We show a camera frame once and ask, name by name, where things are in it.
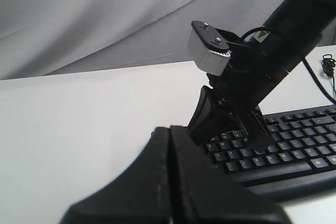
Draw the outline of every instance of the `space bar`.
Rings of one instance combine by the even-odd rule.
[[[275,177],[285,176],[286,178],[295,177],[296,173],[312,170],[307,162],[299,162],[288,165],[279,165],[267,168],[261,168],[256,170],[249,170],[247,172],[241,172],[231,174],[229,177],[238,183],[251,182],[257,180],[257,184],[267,183],[276,180]]]

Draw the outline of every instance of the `white tabletop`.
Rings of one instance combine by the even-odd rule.
[[[336,47],[308,56],[317,73],[326,53]],[[204,84],[193,62],[0,81],[0,223],[57,223],[123,172],[156,126],[187,125]],[[327,104],[299,65],[261,108]],[[335,204],[329,193],[284,207],[294,223],[334,223]]]

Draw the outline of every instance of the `white fabric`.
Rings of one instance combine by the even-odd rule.
[[[0,79],[185,60],[193,19],[242,33],[281,1],[0,0]]]

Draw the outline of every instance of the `robotic arm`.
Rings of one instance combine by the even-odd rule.
[[[266,149],[272,138],[258,104],[298,63],[305,62],[335,16],[336,0],[284,0],[262,27],[241,38],[192,22],[188,49],[197,66],[208,73],[213,88],[202,87],[188,125],[191,138],[201,144],[220,132],[241,128],[249,147]]]

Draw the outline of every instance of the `black cable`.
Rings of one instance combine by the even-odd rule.
[[[273,28],[269,28],[269,27],[257,27],[254,29],[251,29],[250,31],[246,32],[241,39],[245,40],[249,35],[257,32],[257,31],[269,31],[271,33],[274,33],[276,35],[279,35],[280,37],[284,38],[284,39],[288,39],[289,37],[280,33],[279,31],[273,29]],[[292,45],[294,45],[294,41],[290,38],[290,43]],[[317,78],[317,76],[315,75],[314,71],[311,69],[310,65],[308,64],[306,58],[304,55],[299,55],[304,66],[306,67],[308,73],[310,74],[310,76],[312,77],[313,81],[315,82],[315,84],[317,85],[317,87],[319,88],[319,90],[322,92],[322,94],[331,102],[336,106],[336,100],[331,97],[328,92],[325,90],[325,88],[323,87],[323,85],[321,84],[321,82],[319,81],[319,79]]]
[[[335,76],[334,76],[335,67],[336,67],[336,60],[332,58],[332,55],[331,54],[323,55],[322,69],[325,75],[327,75],[329,78],[332,78],[332,90],[334,97],[336,96]]]

